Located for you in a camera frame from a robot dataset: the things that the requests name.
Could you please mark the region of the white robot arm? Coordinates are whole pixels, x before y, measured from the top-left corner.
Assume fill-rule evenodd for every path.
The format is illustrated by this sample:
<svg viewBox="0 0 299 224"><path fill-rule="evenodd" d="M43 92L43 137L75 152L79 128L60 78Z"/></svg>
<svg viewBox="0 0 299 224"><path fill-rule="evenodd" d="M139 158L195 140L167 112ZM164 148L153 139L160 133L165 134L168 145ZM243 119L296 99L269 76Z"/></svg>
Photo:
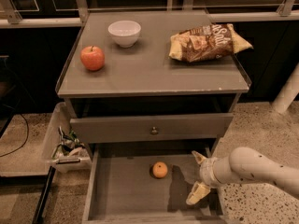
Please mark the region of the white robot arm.
<svg viewBox="0 0 299 224"><path fill-rule="evenodd" d="M208 158L192 152L199 165L199 180L189 193L186 204L194 205L212 189L226 184L267 183L299 198L299 170L279 164L249 147L235 148L224 158Z"/></svg>

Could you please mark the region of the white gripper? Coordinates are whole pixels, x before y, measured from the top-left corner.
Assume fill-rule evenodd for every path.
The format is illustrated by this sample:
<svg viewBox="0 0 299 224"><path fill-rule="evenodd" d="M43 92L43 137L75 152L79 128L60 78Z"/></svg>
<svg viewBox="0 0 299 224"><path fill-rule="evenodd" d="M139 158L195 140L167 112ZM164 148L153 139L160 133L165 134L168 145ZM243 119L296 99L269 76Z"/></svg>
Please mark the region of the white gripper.
<svg viewBox="0 0 299 224"><path fill-rule="evenodd" d="M216 159L206 158L206 156L195 150L192 151L192 154L196 163L200 165L199 175L204 183L198 181L194 183L192 190L186 199L187 205L197 204L209 194L210 188L216 188L219 185L219 181L215 177L213 171L213 164Z"/></svg>

